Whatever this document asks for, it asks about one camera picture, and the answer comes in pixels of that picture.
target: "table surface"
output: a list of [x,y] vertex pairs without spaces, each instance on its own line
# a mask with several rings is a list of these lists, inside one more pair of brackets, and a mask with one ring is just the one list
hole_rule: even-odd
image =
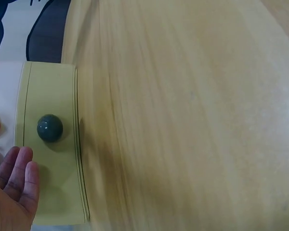
[[92,230],[289,231],[289,0],[73,0]]

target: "wood grain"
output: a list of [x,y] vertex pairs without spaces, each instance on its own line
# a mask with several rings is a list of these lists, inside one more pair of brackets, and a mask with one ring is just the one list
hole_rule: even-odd
[[289,230],[289,33],[260,0],[74,0],[92,230]]

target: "wooden table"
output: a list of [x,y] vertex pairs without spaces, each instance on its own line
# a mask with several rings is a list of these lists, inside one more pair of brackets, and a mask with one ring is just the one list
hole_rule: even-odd
[[289,0],[73,0],[92,230],[289,231]]

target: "dark green button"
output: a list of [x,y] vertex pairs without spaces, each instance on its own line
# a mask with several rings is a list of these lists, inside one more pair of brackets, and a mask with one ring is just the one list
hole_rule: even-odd
[[38,135],[45,142],[58,141],[63,133],[62,121],[55,115],[44,115],[38,122]]

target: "hand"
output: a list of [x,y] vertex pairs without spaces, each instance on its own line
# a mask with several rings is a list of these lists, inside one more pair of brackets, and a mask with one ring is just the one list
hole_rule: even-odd
[[13,147],[0,165],[0,231],[30,231],[38,208],[39,169],[30,148]]

